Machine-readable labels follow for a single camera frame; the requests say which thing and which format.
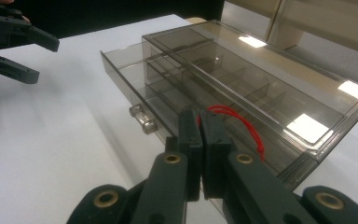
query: clear plastic organizer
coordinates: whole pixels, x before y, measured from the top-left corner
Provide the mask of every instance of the clear plastic organizer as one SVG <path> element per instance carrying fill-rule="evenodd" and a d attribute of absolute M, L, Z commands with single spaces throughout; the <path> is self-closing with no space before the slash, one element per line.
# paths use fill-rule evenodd
<path fill-rule="evenodd" d="M 254 125 L 265 164 L 289 189 L 358 120 L 357 83 L 218 21 L 145 35 L 141 44 L 102 55 L 107 74 L 155 121 L 163 142 L 177 135 L 180 111 L 229 106 Z M 240 121 L 222 119 L 239 150 L 256 148 Z"/>

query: red wire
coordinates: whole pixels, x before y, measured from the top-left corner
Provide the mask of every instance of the red wire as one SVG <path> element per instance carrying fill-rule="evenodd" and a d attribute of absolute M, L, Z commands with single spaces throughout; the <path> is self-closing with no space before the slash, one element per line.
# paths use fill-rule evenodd
<path fill-rule="evenodd" d="M 263 142 L 260 138 L 260 135 L 258 135 L 258 132 L 255 130 L 255 127 L 248 120 L 246 120 L 240 114 L 235 112 L 235 110 L 225 105 L 212 105 L 209 106 L 207 109 L 213 111 L 216 114 L 226 114 L 226 115 L 230 115 L 231 117 L 239 119 L 246 126 L 249 133 L 254 138 L 257 144 L 257 153 L 260 155 L 260 160 L 264 161 L 265 151 L 264 151 Z"/>

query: brass screw insert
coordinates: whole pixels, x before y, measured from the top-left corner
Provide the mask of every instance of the brass screw insert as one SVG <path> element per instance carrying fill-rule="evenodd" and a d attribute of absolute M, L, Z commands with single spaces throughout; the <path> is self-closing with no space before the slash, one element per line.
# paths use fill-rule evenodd
<path fill-rule="evenodd" d="M 99 208 L 109 207 L 118 200 L 118 194 L 115 190 L 109 189 L 97 194 L 94 198 L 94 205 Z"/>
<path fill-rule="evenodd" d="M 319 192 L 315 195 L 316 200 L 318 200 L 319 203 L 321 203 L 323 206 L 334 209 L 334 210 L 340 210 L 344 208 L 344 202 L 342 202 L 337 196 L 325 193 L 325 192 Z"/>
<path fill-rule="evenodd" d="M 170 154 L 165 156 L 164 161 L 167 163 L 174 164 L 180 161 L 180 156 Z"/>
<path fill-rule="evenodd" d="M 237 155 L 237 161 L 244 164 L 250 164 L 253 162 L 253 158 L 247 154 L 238 154 Z"/>

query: white table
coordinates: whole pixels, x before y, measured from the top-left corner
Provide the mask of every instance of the white table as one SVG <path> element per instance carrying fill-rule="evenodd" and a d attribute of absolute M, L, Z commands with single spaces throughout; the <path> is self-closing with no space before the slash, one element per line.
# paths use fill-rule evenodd
<path fill-rule="evenodd" d="M 186 24 L 171 15 L 73 36 L 61 40 L 58 53 L 35 45 L 0 50 L 41 73 L 36 85 L 0 76 L 0 223 L 65 223 L 91 189 L 129 189 L 148 176 L 164 146 L 131 118 L 100 50 Z M 358 125 L 301 188 L 327 185 L 358 202 L 358 153 L 346 150 L 352 144 L 358 146 Z M 347 153 L 351 162 L 344 163 Z M 187 220 L 224 223 L 205 201 L 189 204 Z"/>

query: drawer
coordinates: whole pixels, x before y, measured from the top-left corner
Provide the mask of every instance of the drawer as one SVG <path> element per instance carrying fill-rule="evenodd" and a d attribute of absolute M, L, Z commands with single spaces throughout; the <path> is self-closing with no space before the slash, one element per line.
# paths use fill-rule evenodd
<path fill-rule="evenodd" d="M 138 45 L 102 56 L 146 133 L 154 131 L 165 142 L 177 135 L 182 110 L 229 106 L 253 124 L 265 146 L 265 164 L 289 189 L 358 120 L 357 83 L 218 21 L 145 35 Z M 222 120 L 239 150 L 255 152 L 240 121 Z"/>

